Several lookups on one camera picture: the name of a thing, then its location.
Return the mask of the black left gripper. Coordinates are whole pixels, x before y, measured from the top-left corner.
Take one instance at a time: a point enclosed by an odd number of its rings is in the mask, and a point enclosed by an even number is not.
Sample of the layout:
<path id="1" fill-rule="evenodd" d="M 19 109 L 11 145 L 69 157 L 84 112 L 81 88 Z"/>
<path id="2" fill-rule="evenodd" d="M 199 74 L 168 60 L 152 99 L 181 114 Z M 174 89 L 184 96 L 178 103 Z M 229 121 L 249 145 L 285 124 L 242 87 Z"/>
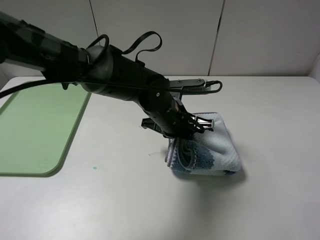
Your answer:
<path id="1" fill-rule="evenodd" d="M 190 114 L 174 98 L 168 102 L 153 103 L 144 112 L 148 118 L 142 120 L 142 128 L 153 130 L 166 138 L 191 139 L 195 133 L 213 132 L 215 127 L 211 113 Z"/>

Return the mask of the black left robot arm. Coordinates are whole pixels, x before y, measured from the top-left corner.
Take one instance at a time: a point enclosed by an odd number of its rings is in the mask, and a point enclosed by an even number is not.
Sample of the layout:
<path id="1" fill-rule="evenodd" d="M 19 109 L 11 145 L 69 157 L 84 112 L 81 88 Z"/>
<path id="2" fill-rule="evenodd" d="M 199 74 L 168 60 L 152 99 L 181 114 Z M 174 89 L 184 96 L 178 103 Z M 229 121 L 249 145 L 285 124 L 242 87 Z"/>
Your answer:
<path id="1" fill-rule="evenodd" d="M 120 50 L 100 35 L 87 48 L 79 48 L 44 30 L 5 13 L 0 15 L 0 61 L 39 70 L 43 80 L 24 83 L 1 92 L 6 97 L 18 91 L 58 83 L 66 90 L 80 85 L 85 91 L 139 105 L 145 112 L 141 125 L 166 138 L 191 139 L 195 133 L 214 129 L 214 121 L 189 113 L 183 95 L 211 94 L 215 81 L 171 81 L 146 68 L 134 51 L 153 31 L 140 36 L 129 49 Z"/>

